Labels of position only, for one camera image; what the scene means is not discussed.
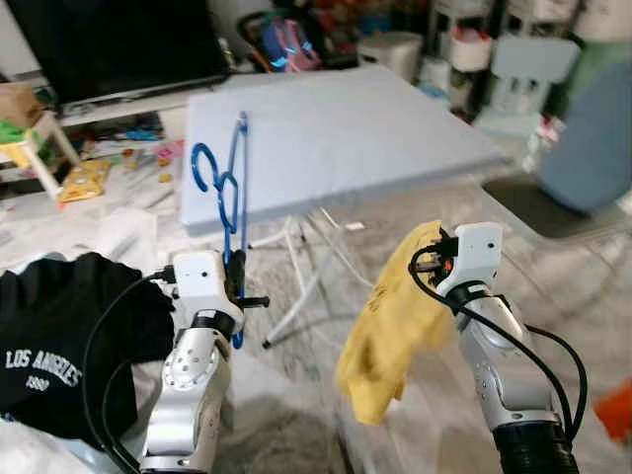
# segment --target black cable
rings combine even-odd
[[[472,311],[471,309],[466,308],[465,306],[456,304],[450,301],[449,299],[441,296],[440,294],[434,292],[429,286],[427,286],[419,278],[419,276],[417,275],[417,270],[416,270],[417,260],[420,258],[422,254],[429,253],[433,250],[434,250],[434,247],[429,246],[429,247],[425,247],[423,249],[418,250],[413,255],[413,258],[411,259],[411,262],[408,265],[408,272],[409,274],[411,274],[413,281],[417,284],[417,286],[420,288],[421,291],[423,291],[432,299],[435,299],[439,303],[444,304],[445,306],[449,307],[450,309],[453,309],[454,311],[461,312],[465,314],[466,316],[469,316],[473,320],[478,321],[483,326],[487,326],[492,331],[495,331],[496,333],[501,335],[503,338],[507,339],[510,343],[516,346],[519,350],[521,350],[527,357],[529,357],[533,361],[533,363],[535,363],[535,365],[537,365],[538,368],[540,368],[540,370],[544,372],[546,377],[549,379],[549,381],[553,385],[553,388],[555,389],[558,399],[560,400],[560,405],[562,406],[562,417],[564,419],[564,431],[565,431],[566,439],[568,443],[571,443],[572,439],[569,437],[569,433],[568,433],[568,431],[572,432],[572,425],[573,425],[572,418],[571,418],[571,407],[569,405],[569,400],[566,396],[566,392],[564,391],[564,387],[560,383],[560,380],[557,378],[555,373],[553,373],[553,371],[549,368],[549,366],[540,357],[538,357],[536,353],[534,353],[530,348],[525,346],[522,342],[520,342],[514,336],[509,334],[503,328],[494,324],[493,322],[491,322],[489,319],[485,318],[484,316],[481,316],[476,311]]]
[[[110,423],[108,422],[108,400],[110,399],[110,390],[115,379],[119,376],[120,372],[127,368],[137,357],[130,357],[121,362],[114,372],[110,375],[106,388],[103,392],[103,399],[101,401],[101,422],[103,424],[106,436],[110,441],[110,445],[119,457],[123,458],[129,466],[138,465],[138,461],[129,453],[129,451],[122,445],[119,439],[110,430]]]
[[[531,333],[539,334],[540,336],[548,338],[562,346],[566,350],[566,352],[569,353],[569,355],[573,358],[573,362],[577,367],[577,372],[580,378],[580,395],[577,399],[577,408],[575,410],[575,418],[573,419],[572,431],[569,433],[569,438],[573,439],[580,431],[580,426],[582,425],[582,419],[584,417],[584,410],[586,409],[586,404],[589,396],[589,378],[586,372],[586,368],[584,367],[584,363],[582,362],[580,355],[575,352],[573,347],[560,336],[549,333],[548,331],[545,331],[543,329],[536,328],[535,326],[530,326],[528,324],[525,324],[524,326]]]
[[[137,286],[139,286],[143,282],[149,281],[151,279],[159,278],[162,275],[163,275],[162,272],[160,272],[153,275],[144,276],[143,278],[138,279],[134,281],[133,283],[131,283],[126,289],[124,289],[121,293],[119,293],[118,296],[110,303],[108,308],[106,308],[106,310],[103,312],[103,314],[99,317],[97,322],[92,327],[92,330],[90,331],[90,335],[88,336],[88,340],[86,342],[86,348],[83,353],[83,363],[82,363],[83,377],[81,378],[81,393],[82,393],[83,412],[84,412],[84,416],[86,417],[86,421],[88,422],[88,427],[90,428],[90,432],[92,433],[92,436],[97,440],[101,449],[106,452],[106,454],[110,457],[112,462],[116,464],[117,467],[122,472],[128,473],[128,474],[138,474],[139,472],[138,461],[134,459],[133,462],[129,462],[130,459],[127,459],[123,455],[116,452],[108,443],[104,441],[104,437],[97,429],[92,411],[90,410],[90,403],[88,400],[88,386],[89,386],[88,364],[90,361],[90,352],[94,344],[95,337],[101,330],[103,323],[106,321],[106,319],[110,315],[112,309],[119,303],[119,301],[121,301],[124,296],[126,296],[130,291],[135,289]]]

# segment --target blue object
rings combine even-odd
[[[375,14],[364,15],[359,20],[359,30],[363,35],[370,37],[375,33],[385,33],[391,31],[391,20],[387,15]]]
[[[538,170],[542,190],[577,212],[608,207],[632,186],[632,62],[611,64],[571,105]]]
[[[283,28],[282,19],[274,19],[264,25],[261,29],[261,41],[264,49],[270,58],[270,66],[275,71],[282,71],[288,62],[287,51],[278,42],[277,29]]]
[[[418,89],[428,98],[442,103],[446,109],[450,108],[450,97],[447,93],[437,86],[419,86]]]
[[[197,187],[203,192],[208,191],[208,185],[204,182],[204,179],[199,173],[199,155],[203,154],[208,160],[210,169],[213,174],[212,185],[217,191],[217,208],[219,210],[219,218],[224,227],[224,266],[227,268],[230,263],[230,235],[237,233],[238,229],[238,214],[239,214],[239,184],[235,179],[233,170],[235,168],[235,154],[237,149],[237,142],[240,137],[243,140],[243,156],[244,156],[244,183],[243,183],[243,197],[242,197],[242,210],[241,210],[241,250],[246,253],[247,246],[247,230],[248,230],[248,116],[245,112],[239,114],[235,128],[233,129],[232,141],[230,144],[230,155],[228,157],[228,169],[222,174],[219,174],[217,167],[217,160],[212,151],[204,143],[196,143],[193,151],[191,152],[191,170],[194,175]],[[226,183],[230,184],[234,188],[234,200],[233,206],[229,209],[230,213],[226,212],[226,203],[224,201],[224,188]],[[245,287],[239,289],[239,296],[244,297]],[[239,349],[244,343],[244,332],[240,331],[233,336],[233,347]]]

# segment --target black tv screen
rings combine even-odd
[[[8,0],[59,102],[224,77],[205,0]]]

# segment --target yellow cloth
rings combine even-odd
[[[382,423],[391,399],[401,399],[415,350],[438,349],[452,334],[447,309],[418,289],[408,273],[415,251],[440,238],[440,226],[440,221],[428,222],[408,234],[388,259],[347,339],[336,384],[361,423]]]

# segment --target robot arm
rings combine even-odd
[[[501,227],[491,222],[468,224],[455,234],[458,240],[449,239],[443,254],[438,246],[434,260],[420,264],[418,271],[433,274],[436,293],[453,302],[451,307],[478,313],[533,351],[527,329],[505,299],[490,290],[501,261]],[[454,312],[459,346],[474,374],[504,472],[579,472],[544,373],[496,331],[462,310]]]
[[[243,328],[242,308],[268,305],[267,298],[237,297],[243,259],[236,252],[231,261],[237,268],[227,269],[226,275],[215,252],[181,254],[174,260],[179,295],[192,325],[179,334],[163,365],[162,390],[140,462],[142,473],[211,472],[219,411],[230,384],[230,338]]]

